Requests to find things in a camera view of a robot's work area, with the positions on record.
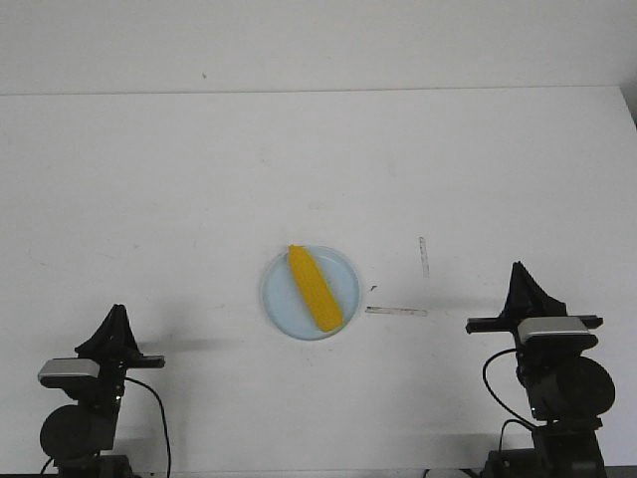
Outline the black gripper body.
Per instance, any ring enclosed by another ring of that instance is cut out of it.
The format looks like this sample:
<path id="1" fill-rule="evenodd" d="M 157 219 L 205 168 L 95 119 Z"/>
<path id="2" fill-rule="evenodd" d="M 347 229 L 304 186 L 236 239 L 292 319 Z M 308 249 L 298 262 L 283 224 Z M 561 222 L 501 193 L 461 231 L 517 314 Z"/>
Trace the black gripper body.
<path id="1" fill-rule="evenodd" d="M 97 413 L 118 413 L 124 394 L 124 380 L 133 369 L 165 367 L 164 356 L 131 359 L 72 358 L 71 373 L 64 377 L 64 392 L 80 405 Z"/>
<path id="2" fill-rule="evenodd" d="M 547 378 L 558 372 L 597 376 L 603 374 L 603 366 L 582 353 L 597 346 L 592 331 L 602 324 L 598 316 L 471 318 L 466 331 L 512 334 L 515 347 L 510 353 L 516 356 L 519 378 Z"/>

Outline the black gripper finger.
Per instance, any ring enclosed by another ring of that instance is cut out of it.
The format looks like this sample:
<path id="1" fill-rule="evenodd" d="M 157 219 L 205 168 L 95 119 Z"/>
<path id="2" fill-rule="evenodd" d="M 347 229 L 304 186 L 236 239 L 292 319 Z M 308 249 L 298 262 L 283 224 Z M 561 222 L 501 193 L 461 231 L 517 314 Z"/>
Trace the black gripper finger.
<path id="1" fill-rule="evenodd" d="M 523 263 L 520 263 L 521 297 L 526 317 L 565 317 L 564 302 L 550 296 L 533 278 Z"/>
<path id="2" fill-rule="evenodd" d="M 527 295 L 523 268 L 521 261 L 512 266 L 507 297 L 500 313 L 502 319 L 523 319 L 526 316 Z"/>
<path id="3" fill-rule="evenodd" d="M 121 347 L 130 357 L 140 357 L 141 351 L 133 335 L 125 305 L 118 306 Z"/>
<path id="4" fill-rule="evenodd" d="M 79 357 L 108 357 L 115 354 L 119 347 L 117 315 L 119 305 L 113 305 L 105 319 L 85 342 L 75 347 Z"/>

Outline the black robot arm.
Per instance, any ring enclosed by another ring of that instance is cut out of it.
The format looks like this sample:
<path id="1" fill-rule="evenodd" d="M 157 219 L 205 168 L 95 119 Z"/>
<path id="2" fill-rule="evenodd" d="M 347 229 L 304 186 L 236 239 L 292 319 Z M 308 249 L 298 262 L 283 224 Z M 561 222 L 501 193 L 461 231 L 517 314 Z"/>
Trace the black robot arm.
<path id="1" fill-rule="evenodd" d="M 40 385 L 59 389 L 73 401 L 45 419 L 41 448 L 59 477 L 133 477 L 129 458 L 111 453 L 125 384 L 158 394 L 127 374 L 131 369 L 162 368 L 165 357 L 140 351 L 126 307 L 119 304 L 75 352 L 74 358 L 47 360 L 38 372 Z"/>
<path id="2" fill-rule="evenodd" d="M 508 294 L 494 318 L 471 318 L 468 334 L 508 333 L 511 348 L 484 365 L 512 355 L 531 417 L 510 407 L 507 424 L 531 435 L 530 448 L 499 446 L 489 452 L 483 477 L 604 477 L 606 468 L 596 432 L 601 416 L 614 404 L 616 388 L 609 372 L 585 352 L 598 344 L 597 315 L 571 315 L 550 296 L 522 262 L 512 266 Z"/>

